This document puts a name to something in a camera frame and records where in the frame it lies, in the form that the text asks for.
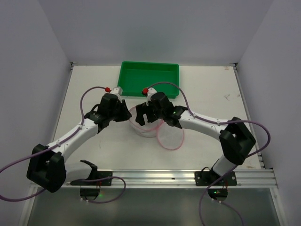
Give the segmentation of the white mesh laundry bag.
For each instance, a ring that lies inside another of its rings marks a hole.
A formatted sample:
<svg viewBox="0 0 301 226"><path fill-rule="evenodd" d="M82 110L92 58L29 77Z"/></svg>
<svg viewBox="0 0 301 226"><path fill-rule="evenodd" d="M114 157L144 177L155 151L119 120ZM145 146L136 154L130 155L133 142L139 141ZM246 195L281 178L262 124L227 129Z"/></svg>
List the white mesh laundry bag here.
<svg viewBox="0 0 301 226"><path fill-rule="evenodd" d="M171 151L177 150L183 145L185 138L183 129L170 127L163 120L152 123L146 122L144 126L140 126L135 121L136 108L132 107L129 112L132 115L129 123L138 135L146 138L156 138L161 147Z"/></svg>

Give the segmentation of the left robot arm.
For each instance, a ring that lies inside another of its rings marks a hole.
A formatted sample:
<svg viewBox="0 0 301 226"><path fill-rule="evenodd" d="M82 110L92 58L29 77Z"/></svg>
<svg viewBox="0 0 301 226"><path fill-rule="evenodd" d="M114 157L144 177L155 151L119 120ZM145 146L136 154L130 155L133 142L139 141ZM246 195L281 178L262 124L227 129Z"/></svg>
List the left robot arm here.
<svg viewBox="0 0 301 226"><path fill-rule="evenodd" d="M95 183L100 178L97 166L87 160L66 165L68 158L86 141L109 126L111 121L123 122L131 117L119 89L103 95L100 104L84 115L83 120L60 139L47 146L34 147L26 177L54 193L66 182Z"/></svg>

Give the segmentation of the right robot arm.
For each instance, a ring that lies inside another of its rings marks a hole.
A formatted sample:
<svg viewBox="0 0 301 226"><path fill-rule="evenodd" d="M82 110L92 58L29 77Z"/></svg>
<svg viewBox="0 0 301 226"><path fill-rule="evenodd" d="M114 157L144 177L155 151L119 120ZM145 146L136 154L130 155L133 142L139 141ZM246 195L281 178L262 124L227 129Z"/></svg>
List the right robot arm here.
<svg viewBox="0 0 301 226"><path fill-rule="evenodd" d="M223 176L233 167L242 165L254 147L256 141L247 126L237 117L230 121L215 120L190 113L187 107L173 105L163 92L148 96L148 100L136 107L135 121L144 126L147 122L163 120L167 125L179 129L190 129L218 140L222 147L222 156L210 171Z"/></svg>

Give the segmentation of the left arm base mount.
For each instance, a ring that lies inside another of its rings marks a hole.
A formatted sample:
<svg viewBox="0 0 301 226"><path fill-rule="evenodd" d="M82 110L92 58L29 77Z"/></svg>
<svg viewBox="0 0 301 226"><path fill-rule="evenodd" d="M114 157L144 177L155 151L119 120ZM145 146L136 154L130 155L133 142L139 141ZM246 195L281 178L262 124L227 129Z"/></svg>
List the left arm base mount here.
<svg viewBox="0 0 301 226"><path fill-rule="evenodd" d="M109 170L99 171L98 167L87 161L66 165L66 180L71 186L95 186L95 188L81 188L81 199L86 202L94 201L101 191L101 185L111 186L113 172Z"/></svg>

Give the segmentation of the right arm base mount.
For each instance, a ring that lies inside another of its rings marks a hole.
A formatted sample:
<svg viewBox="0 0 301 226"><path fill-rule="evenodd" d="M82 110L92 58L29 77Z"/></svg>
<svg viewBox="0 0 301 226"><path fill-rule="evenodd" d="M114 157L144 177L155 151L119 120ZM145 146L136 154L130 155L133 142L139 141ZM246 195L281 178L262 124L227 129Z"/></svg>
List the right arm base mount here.
<svg viewBox="0 0 301 226"><path fill-rule="evenodd" d="M210 198L221 202L226 200L228 197L228 188L230 186L238 185L235 172L232 171L228 175L221 177L208 167L204 167L202 170L195 171L194 179L196 186L206 187L218 180L207 190L207 194L210 196Z"/></svg>

